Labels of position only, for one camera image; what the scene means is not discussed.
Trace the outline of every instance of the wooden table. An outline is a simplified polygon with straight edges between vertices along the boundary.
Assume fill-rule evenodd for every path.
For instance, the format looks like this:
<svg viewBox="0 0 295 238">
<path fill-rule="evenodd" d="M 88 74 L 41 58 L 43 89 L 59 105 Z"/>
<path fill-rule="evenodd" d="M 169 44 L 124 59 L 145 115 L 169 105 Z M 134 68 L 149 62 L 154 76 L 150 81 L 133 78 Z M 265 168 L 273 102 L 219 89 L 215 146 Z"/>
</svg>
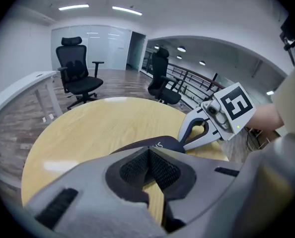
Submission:
<svg viewBox="0 0 295 238">
<path fill-rule="evenodd" d="M 156 101 L 118 97 L 90 102 L 63 114 L 38 137 L 27 157 L 22 176 L 22 203 L 77 164 L 106 156 L 130 143 L 169 135 L 177 138 L 185 114 Z M 203 132 L 195 127 L 191 136 Z M 228 160 L 219 144 L 190 150 L 188 154 Z M 144 188 L 149 211 L 161 222 L 163 194 L 157 184 Z"/>
</svg>

